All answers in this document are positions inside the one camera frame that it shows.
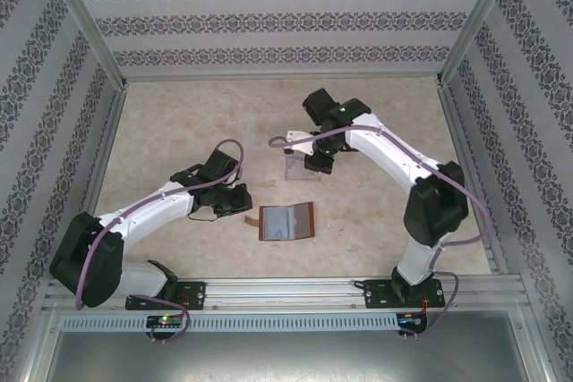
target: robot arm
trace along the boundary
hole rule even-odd
[[[432,259],[440,243],[458,228],[468,211],[464,194],[422,168],[420,163],[405,154],[404,149],[463,185],[461,168],[454,162],[442,165],[407,145],[360,100],[352,99],[340,105],[326,90],[320,89],[312,93],[303,106],[315,124],[321,127],[321,133],[349,126],[369,126],[381,131],[350,128],[344,134],[286,148],[304,152],[307,169],[330,174],[334,155],[348,146],[371,158],[408,193],[404,224],[410,240],[406,254],[392,272],[393,291],[406,302],[432,278]],[[286,139],[295,141],[310,136],[304,132],[289,132]]]
[[[115,212],[91,216],[84,212],[70,223],[50,265],[50,274],[71,292],[78,287],[88,250],[96,236],[113,220],[120,218],[98,246],[90,263],[83,290],[83,303],[96,307],[112,294],[141,294],[172,301],[177,277],[157,261],[125,263],[124,254],[139,240],[176,218],[188,216],[203,206],[213,208],[217,218],[252,208],[245,184],[237,184],[241,171],[224,183],[201,190],[170,192],[183,187],[210,183],[233,171],[237,161],[215,149],[205,165],[195,165],[171,176],[145,199]],[[162,195],[123,217],[128,209],[153,196]]]

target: wall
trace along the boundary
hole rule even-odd
[[[496,0],[451,82],[558,380],[573,379],[573,0]]]
[[[85,0],[128,79],[438,72],[476,0]]]
[[[0,0],[0,381],[14,374],[50,253],[86,199],[115,89],[63,0]]]

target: beige floor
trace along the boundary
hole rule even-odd
[[[215,223],[178,219],[136,244],[129,257],[156,259],[185,277],[384,276],[403,255],[406,195],[362,154],[337,156],[319,183],[285,181],[282,151],[267,140],[314,130],[301,103],[325,88],[360,98],[390,129],[438,160],[455,159],[432,79],[209,81],[131,84],[99,197],[106,213],[153,192],[175,172],[206,161],[222,139],[245,147],[243,179],[259,205],[315,202],[314,239],[259,242],[243,216]],[[232,147],[225,147],[237,155]],[[453,239],[476,233],[468,218]],[[438,268],[490,273],[480,244],[448,249]]]

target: enclosure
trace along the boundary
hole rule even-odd
[[[2,380],[573,379],[571,2],[0,0]],[[486,241],[440,257],[460,290],[418,342],[380,333],[399,310],[354,287],[404,255],[404,191],[358,153],[287,180],[267,145],[316,130],[302,103],[320,88],[459,162],[491,214]],[[73,217],[124,208],[225,138],[245,147],[246,215],[312,201],[315,237],[260,242],[242,214],[137,243],[128,258],[205,283],[179,346],[151,344],[161,312],[124,297],[75,310],[47,272]],[[451,240],[483,227],[472,207]]]

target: mounting plate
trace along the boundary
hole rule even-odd
[[[364,291],[366,309],[421,309],[424,296],[428,299],[428,308],[443,308],[446,305],[441,282],[438,279],[432,279],[416,297],[411,298],[407,303],[400,301],[394,294],[390,279],[355,281],[355,287]]]
[[[204,282],[177,282],[173,303],[184,306],[187,310],[203,310],[205,303]],[[125,299],[126,310],[173,310],[171,306],[136,299],[128,295]]]

